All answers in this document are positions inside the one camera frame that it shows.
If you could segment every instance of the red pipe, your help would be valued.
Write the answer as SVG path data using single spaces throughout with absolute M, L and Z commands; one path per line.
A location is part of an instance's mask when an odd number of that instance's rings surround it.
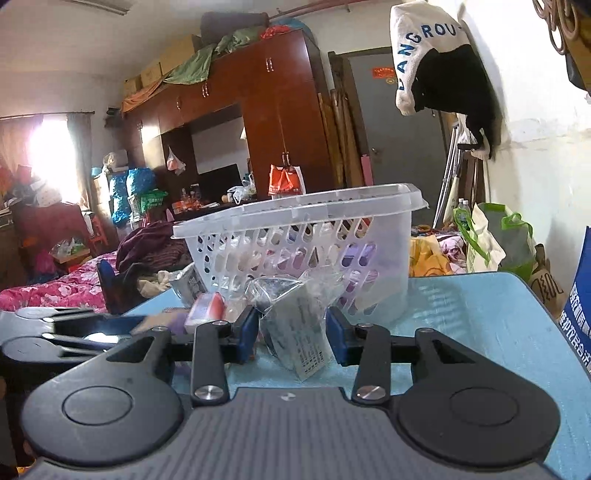
M 284 12 L 279 10 L 277 15 L 273 15 L 272 17 L 269 17 L 269 19 L 273 20 L 274 18 L 285 16 L 299 17 L 300 15 L 311 14 L 312 12 L 318 12 L 327 8 L 346 7 L 350 4 L 368 1 L 370 0 L 320 0 L 319 2 L 312 2 L 308 5 L 302 5 L 301 7 L 292 8 L 291 10 L 286 10 Z

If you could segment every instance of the door frame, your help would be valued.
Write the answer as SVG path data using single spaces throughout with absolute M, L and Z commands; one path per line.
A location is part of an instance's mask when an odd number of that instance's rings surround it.
M 351 69 L 351 63 L 349 62 L 349 59 L 351 57 L 382 54 L 392 55 L 392 47 L 369 48 L 367 50 L 349 51 L 339 54 L 335 53 L 334 51 L 328 52 L 330 71 L 332 72 L 335 88 L 337 90 L 343 90 L 349 101 L 353 129 L 355 130 L 355 141 L 357 143 L 357 149 L 360 155 L 369 155 L 369 143 L 367 133 L 365 132 L 361 104 L 359 103 L 357 87 L 355 85 L 353 70 Z M 438 111 L 437 113 L 439 115 L 439 123 L 441 124 L 443 145 L 447 155 L 449 153 L 454 116 L 445 112 Z

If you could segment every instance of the red sticker on door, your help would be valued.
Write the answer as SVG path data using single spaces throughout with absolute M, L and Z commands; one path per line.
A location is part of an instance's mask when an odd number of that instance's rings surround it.
M 375 79 L 395 78 L 394 67 L 376 67 L 371 69 L 372 77 Z

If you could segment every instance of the black and white jacket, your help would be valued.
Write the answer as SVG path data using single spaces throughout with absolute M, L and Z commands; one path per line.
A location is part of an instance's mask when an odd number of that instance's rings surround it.
M 424 0 L 395 5 L 390 13 L 396 106 L 403 115 L 424 108 L 466 115 L 464 150 L 485 148 L 492 138 L 492 92 L 480 59 L 462 26 Z

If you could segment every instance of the ribbed gray surface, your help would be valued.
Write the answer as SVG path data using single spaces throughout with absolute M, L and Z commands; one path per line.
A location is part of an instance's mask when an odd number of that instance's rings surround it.
M 285 400 L 289 393 L 295 397 Z M 338 388 L 239 389 L 227 405 L 194 410 L 167 447 L 140 462 L 95 472 L 40 462 L 27 475 L 28 480 L 555 478 L 538 465 L 472 473 L 432 462 L 400 439 L 383 411 L 351 405 Z

